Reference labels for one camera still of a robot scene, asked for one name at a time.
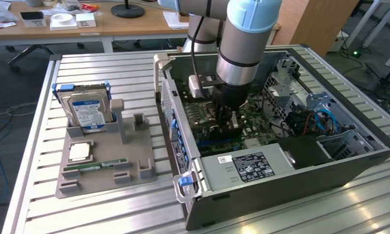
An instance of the hard drive label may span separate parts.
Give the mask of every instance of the hard drive label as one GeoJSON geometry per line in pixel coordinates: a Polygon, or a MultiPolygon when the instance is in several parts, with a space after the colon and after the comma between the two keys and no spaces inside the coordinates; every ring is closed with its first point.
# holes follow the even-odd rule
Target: hard drive label
{"type": "Polygon", "coordinates": [[[72,103],[80,126],[86,129],[99,129],[106,125],[104,115],[99,111],[100,101],[76,101],[72,103]]]}
{"type": "Polygon", "coordinates": [[[234,163],[244,182],[275,176],[274,169],[263,152],[235,157],[234,163]]]}

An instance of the slotted metal surface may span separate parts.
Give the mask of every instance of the slotted metal surface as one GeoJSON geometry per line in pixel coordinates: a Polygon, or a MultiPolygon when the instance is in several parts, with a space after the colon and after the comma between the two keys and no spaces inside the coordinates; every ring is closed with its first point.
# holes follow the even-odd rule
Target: slotted metal surface
{"type": "MultiPolygon", "coordinates": [[[[390,136],[390,116],[311,50],[300,46],[292,48],[390,136]]],[[[187,233],[154,96],[152,62],[160,52],[166,51],[70,55],[51,62],[3,233],[187,233]],[[144,112],[150,117],[159,179],[130,188],[56,199],[67,117],[50,85],[54,82],[96,84],[104,80],[112,84],[114,98],[126,99],[123,115],[144,112]]],[[[311,77],[304,75],[302,79],[314,92],[323,90],[311,77]]],[[[191,233],[380,231],[390,233],[390,159],[343,188],[191,233]]]]}

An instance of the blue cable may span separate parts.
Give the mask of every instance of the blue cable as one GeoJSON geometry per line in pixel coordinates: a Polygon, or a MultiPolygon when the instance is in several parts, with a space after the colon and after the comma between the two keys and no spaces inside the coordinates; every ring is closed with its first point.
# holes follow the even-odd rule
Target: blue cable
{"type": "Polygon", "coordinates": [[[6,120],[0,120],[0,123],[7,123],[7,125],[10,127],[7,133],[3,135],[3,137],[0,137],[0,141],[2,141],[10,135],[11,131],[12,131],[12,123],[6,120]]]}
{"type": "Polygon", "coordinates": [[[2,173],[2,176],[3,176],[3,180],[4,180],[4,192],[0,196],[0,201],[3,200],[3,198],[7,196],[8,194],[8,181],[7,181],[7,178],[6,178],[6,174],[4,174],[4,169],[3,169],[3,165],[2,165],[2,161],[0,161],[0,173],[2,173]]]}
{"type": "MultiPolygon", "coordinates": [[[[8,132],[4,134],[3,137],[0,137],[0,141],[8,136],[8,134],[11,133],[12,131],[12,124],[10,121],[4,121],[4,120],[0,120],[2,123],[7,123],[7,125],[10,126],[8,128],[8,132]]],[[[3,180],[4,180],[4,191],[3,191],[3,194],[0,196],[0,201],[6,198],[7,194],[8,194],[8,181],[7,181],[7,177],[6,177],[6,173],[4,173],[4,169],[3,169],[3,165],[2,165],[2,161],[0,161],[0,174],[3,176],[3,180]]]]}
{"type": "Polygon", "coordinates": [[[332,112],[331,112],[330,110],[327,110],[327,109],[322,109],[322,110],[319,110],[319,111],[315,113],[315,120],[318,121],[318,125],[319,125],[319,127],[323,129],[323,131],[326,130],[326,128],[324,128],[323,124],[319,122],[319,119],[320,119],[319,113],[326,113],[326,114],[328,114],[328,115],[332,117],[332,119],[334,119],[334,123],[335,123],[335,125],[336,125],[336,131],[340,132],[340,125],[339,125],[339,122],[338,122],[338,120],[336,120],[336,117],[335,117],[335,115],[332,114],[332,112]]]}

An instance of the blue cable on floor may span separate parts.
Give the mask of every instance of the blue cable on floor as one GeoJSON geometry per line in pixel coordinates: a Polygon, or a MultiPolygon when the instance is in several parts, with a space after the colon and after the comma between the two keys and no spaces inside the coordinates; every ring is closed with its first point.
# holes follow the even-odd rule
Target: blue cable on floor
{"type": "MultiPolygon", "coordinates": [[[[0,137],[0,141],[10,135],[11,131],[12,131],[12,124],[10,121],[4,121],[0,120],[0,123],[7,123],[8,125],[8,131],[7,133],[0,137]]],[[[8,181],[7,181],[7,177],[6,177],[6,173],[4,173],[4,169],[3,169],[3,165],[2,165],[2,160],[0,160],[0,174],[3,176],[3,180],[4,180],[4,192],[0,196],[0,201],[6,198],[7,194],[8,194],[8,181]]]]}
{"type": "Polygon", "coordinates": [[[2,201],[3,198],[7,196],[7,193],[8,193],[8,181],[7,181],[7,178],[6,178],[2,161],[0,161],[0,173],[2,173],[2,176],[3,176],[3,180],[4,180],[4,193],[0,196],[0,201],[2,201]]]}

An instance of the metal case frame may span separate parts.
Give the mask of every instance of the metal case frame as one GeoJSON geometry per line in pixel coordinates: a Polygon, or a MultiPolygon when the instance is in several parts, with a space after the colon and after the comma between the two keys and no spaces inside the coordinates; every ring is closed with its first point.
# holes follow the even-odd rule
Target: metal case frame
{"type": "MultiPolygon", "coordinates": [[[[175,107],[176,119],[180,128],[183,128],[183,135],[186,141],[186,147],[188,149],[190,157],[192,158],[192,167],[195,176],[200,183],[200,189],[203,190],[202,197],[194,197],[191,201],[187,201],[184,211],[188,211],[187,215],[187,230],[196,230],[202,227],[214,225],[219,222],[240,217],[242,215],[258,212],[276,205],[287,203],[292,200],[307,197],[312,194],[323,192],[336,187],[344,186],[360,173],[368,168],[379,165],[390,157],[390,138],[373,124],[357,107],[344,97],[342,92],[334,87],[334,85],[324,79],[316,69],[308,64],[306,59],[291,48],[271,49],[272,51],[288,51],[295,56],[298,62],[303,68],[314,76],[315,81],[327,89],[327,92],[336,98],[339,103],[343,104],[345,110],[356,117],[363,126],[375,134],[375,137],[384,143],[388,148],[373,154],[356,156],[342,161],[327,163],[316,166],[312,169],[304,168],[292,173],[291,175],[278,175],[272,179],[263,182],[262,180],[247,183],[246,186],[239,188],[230,188],[220,191],[211,191],[208,185],[208,178],[203,175],[203,163],[198,152],[196,141],[192,136],[188,119],[184,112],[180,96],[175,95],[178,92],[175,82],[170,82],[168,77],[171,73],[168,71],[168,62],[163,64],[163,72],[166,75],[164,88],[168,90],[171,97],[171,103],[175,107]]],[[[215,55],[216,53],[198,53],[199,56],[215,55]]],[[[174,60],[174,57],[188,56],[190,54],[168,54],[163,55],[163,60],[174,60]]],[[[158,104],[160,109],[162,94],[158,93],[158,104]]],[[[160,112],[162,122],[167,123],[167,119],[160,112]]],[[[168,132],[164,132],[167,145],[171,145],[171,139],[168,138],[168,132]]],[[[174,151],[168,150],[170,159],[175,162],[174,151]]]]}

